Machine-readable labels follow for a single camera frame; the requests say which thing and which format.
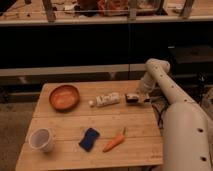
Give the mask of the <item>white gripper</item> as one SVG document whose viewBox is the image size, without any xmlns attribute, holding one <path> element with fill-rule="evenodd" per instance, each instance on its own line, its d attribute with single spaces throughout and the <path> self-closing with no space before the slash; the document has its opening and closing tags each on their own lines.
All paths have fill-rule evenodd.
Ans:
<svg viewBox="0 0 213 171">
<path fill-rule="evenodd" d="M 139 90 L 142 93 L 140 95 L 141 103 L 148 103 L 150 101 L 150 97 L 146 93 L 152 92 L 154 87 L 155 87 L 154 79 L 148 73 L 145 73 L 139 82 Z"/>
</svg>

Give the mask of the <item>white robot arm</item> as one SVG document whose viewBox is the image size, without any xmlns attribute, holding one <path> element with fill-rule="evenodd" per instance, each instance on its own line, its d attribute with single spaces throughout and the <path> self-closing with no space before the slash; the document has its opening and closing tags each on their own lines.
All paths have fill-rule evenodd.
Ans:
<svg viewBox="0 0 213 171">
<path fill-rule="evenodd" d="M 168 61 L 151 58 L 139 91 L 151 93 L 158 84 L 169 102 L 164 116 L 162 171 L 213 171 L 208 115 L 168 75 Z"/>
</svg>

